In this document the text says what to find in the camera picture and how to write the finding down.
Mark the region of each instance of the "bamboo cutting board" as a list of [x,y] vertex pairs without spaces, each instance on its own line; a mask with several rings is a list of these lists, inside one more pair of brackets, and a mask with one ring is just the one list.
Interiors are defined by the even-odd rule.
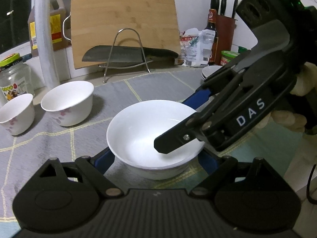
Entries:
[[[71,38],[75,69],[98,64],[82,62],[86,51],[113,44],[122,28],[133,28],[144,47],[180,54],[174,0],[71,0]],[[139,47],[133,31],[118,35],[116,45]]]

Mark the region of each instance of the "cleaver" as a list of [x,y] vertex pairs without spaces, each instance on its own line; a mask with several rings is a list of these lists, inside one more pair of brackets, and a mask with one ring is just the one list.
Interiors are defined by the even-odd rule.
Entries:
[[[178,58],[178,53],[158,48],[148,48],[144,47],[145,57],[155,56],[155,57],[172,57]],[[83,56],[83,62],[107,62],[111,46],[95,46],[90,48]],[[114,46],[112,49],[112,54],[110,62],[113,63],[140,63],[144,62],[142,56],[142,50],[140,47],[124,47],[124,46]]]

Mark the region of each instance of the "yellow cap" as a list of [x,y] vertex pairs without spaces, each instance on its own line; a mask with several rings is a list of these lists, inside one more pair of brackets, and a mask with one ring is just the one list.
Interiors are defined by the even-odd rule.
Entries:
[[21,56],[19,53],[11,54],[11,55],[7,56],[6,58],[4,58],[4,60],[0,61],[0,67],[7,66],[8,64],[13,63],[14,61],[18,60],[20,57]]

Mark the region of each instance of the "window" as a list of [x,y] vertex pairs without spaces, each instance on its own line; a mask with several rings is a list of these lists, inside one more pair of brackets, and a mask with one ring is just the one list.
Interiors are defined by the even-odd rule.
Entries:
[[0,0],[0,53],[29,41],[31,0]]

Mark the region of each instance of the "green lid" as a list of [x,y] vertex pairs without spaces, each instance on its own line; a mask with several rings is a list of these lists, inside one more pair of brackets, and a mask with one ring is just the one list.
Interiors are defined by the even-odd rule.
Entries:
[[247,48],[245,48],[245,47],[239,47],[239,50],[238,50],[238,53],[243,53],[243,52],[245,52],[245,51],[247,51],[248,49]]
[[228,56],[230,58],[236,58],[239,55],[239,53],[232,52],[232,51],[221,51],[221,54],[224,56]]
[[20,61],[22,61],[22,57],[20,56],[19,53],[11,54],[8,57],[6,57],[4,60],[0,61],[0,67],[2,70],[4,70]]

